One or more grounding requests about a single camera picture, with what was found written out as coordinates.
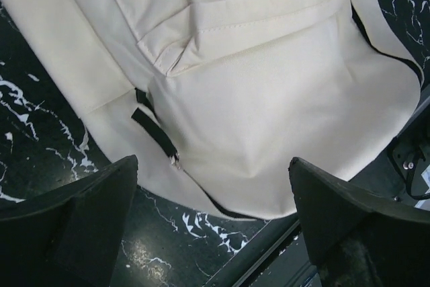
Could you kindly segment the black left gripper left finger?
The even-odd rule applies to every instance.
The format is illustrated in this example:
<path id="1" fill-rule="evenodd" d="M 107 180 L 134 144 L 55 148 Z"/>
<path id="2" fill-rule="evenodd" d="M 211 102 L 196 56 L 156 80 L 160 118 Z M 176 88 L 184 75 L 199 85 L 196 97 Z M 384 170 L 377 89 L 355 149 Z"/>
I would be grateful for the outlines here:
<path id="1" fill-rule="evenodd" d="M 34 198 L 1 203 L 1 285 L 109 286 L 137 172 L 131 155 Z"/>

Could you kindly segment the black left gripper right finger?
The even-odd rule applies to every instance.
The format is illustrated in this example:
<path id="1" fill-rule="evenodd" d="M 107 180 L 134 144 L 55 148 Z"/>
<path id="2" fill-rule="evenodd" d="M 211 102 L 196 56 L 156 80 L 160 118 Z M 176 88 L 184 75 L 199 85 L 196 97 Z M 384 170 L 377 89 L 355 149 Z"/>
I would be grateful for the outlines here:
<path id="1" fill-rule="evenodd" d="M 289 176 L 322 286 L 429 285 L 428 211 L 377 196 L 298 157 Z"/>

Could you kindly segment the cream canvas student bag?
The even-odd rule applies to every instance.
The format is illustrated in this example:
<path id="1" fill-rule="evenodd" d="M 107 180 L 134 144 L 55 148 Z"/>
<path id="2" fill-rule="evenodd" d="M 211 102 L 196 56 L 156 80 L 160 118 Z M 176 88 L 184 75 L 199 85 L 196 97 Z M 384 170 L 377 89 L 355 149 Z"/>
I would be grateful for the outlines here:
<path id="1" fill-rule="evenodd" d="M 425 80 L 378 0 L 1 2 L 104 155 L 214 216 L 294 213 L 294 157 L 350 180 Z"/>

